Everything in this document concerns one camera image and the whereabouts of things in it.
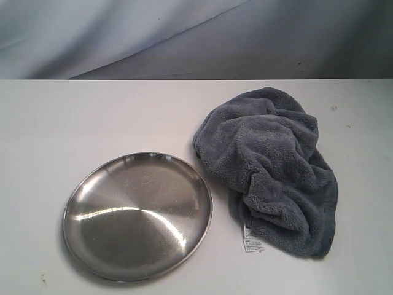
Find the grey fleece towel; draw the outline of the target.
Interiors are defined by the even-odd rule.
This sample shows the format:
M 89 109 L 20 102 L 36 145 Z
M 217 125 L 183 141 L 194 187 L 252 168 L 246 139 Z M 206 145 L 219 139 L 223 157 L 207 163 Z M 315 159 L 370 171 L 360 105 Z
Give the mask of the grey fleece towel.
M 239 194 L 253 234 L 289 254 L 323 258 L 335 235 L 338 184 L 317 150 L 317 119 L 272 87 L 213 109 L 192 145 L 204 168 Z

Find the round stainless steel plate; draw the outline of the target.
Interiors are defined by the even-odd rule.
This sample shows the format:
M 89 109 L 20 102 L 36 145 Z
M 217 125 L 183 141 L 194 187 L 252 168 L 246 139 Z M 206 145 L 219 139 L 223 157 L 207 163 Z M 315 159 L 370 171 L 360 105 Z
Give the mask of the round stainless steel plate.
M 62 220 L 71 256 L 111 281 L 143 281 L 175 269 L 200 246 L 212 218 L 203 176 L 173 155 L 141 152 L 91 172 Z

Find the white backdrop cloth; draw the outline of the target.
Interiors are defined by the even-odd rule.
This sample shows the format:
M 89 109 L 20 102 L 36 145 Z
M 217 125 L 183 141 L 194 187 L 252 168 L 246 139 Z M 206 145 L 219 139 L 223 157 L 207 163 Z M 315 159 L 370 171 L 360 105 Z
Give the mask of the white backdrop cloth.
M 246 1 L 2 1 L 2 79 L 108 79 L 113 63 Z

